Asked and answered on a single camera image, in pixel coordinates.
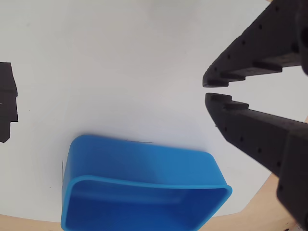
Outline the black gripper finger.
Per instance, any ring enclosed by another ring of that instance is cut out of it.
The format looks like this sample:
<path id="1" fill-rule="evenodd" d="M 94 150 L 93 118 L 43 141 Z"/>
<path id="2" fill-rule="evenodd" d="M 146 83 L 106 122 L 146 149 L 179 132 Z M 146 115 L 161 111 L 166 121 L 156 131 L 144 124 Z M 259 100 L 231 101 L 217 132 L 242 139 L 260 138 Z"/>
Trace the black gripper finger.
<path id="1" fill-rule="evenodd" d="M 301 66 L 308 72 L 308 2 L 274 0 L 211 64 L 203 87 L 227 87 L 246 77 Z"/>
<path id="2" fill-rule="evenodd" d="M 229 95 L 207 93 L 205 105 L 226 141 L 279 178 L 279 201 L 307 230 L 308 125 L 251 110 Z"/>

